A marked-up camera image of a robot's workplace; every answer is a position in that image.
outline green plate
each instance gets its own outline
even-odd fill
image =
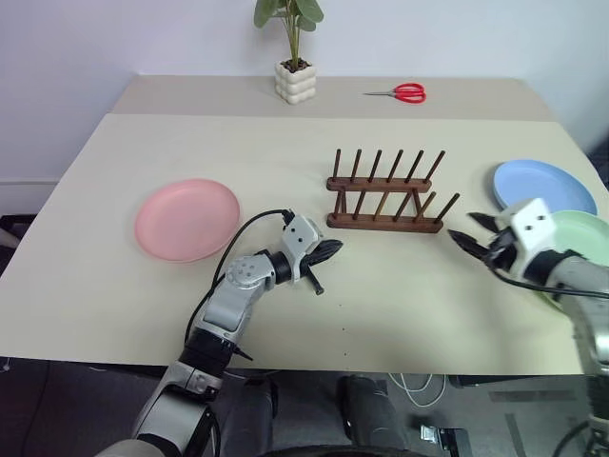
[[[558,211],[552,218],[557,226],[557,251],[572,249],[590,262],[609,267],[609,224],[583,211]]]

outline white plant pot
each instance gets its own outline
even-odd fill
[[[314,66],[294,73],[287,70],[281,63],[275,65],[275,90],[290,105],[296,105],[315,96]]]

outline scissors handle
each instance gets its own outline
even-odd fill
[[[419,83],[404,83],[393,89],[394,96],[403,102],[418,104],[427,99],[425,88]]]

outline white wall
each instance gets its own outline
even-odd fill
[[[302,55],[321,74],[517,77],[584,150],[609,130],[606,0],[320,3],[325,21],[303,37]],[[271,74],[274,61],[286,57],[284,32],[279,23],[255,29],[253,5],[5,0],[0,184],[60,176],[134,72]],[[10,193],[11,208],[19,207],[6,189],[0,187],[0,213],[2,195]]]

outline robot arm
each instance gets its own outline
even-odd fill
[[[493,242],[485,248],[471,236],[449,230],[453,240],[504,282],[549,291],[571,319],[581,367],[589,375],[590,427],[597,444],[609,447],[609,268],[573,250],[554,250],[556,226],[541,199],[516,204],[497,217],[469,215],[496,233]]]
[[[208,405],[222,387],[233,354],[249,358],[238,346],[254,303],[275,286],[307,277],[317,294],[323,288],[310,266],[343,245],[323,240],[315,224],[300,215],[285,218],[279,251],[240,257],[195,314],[184,350],[165,372],[140,412],[132,440],[109,447],[98,457],[200,456],[211,440],[220,447],[215,415]]]

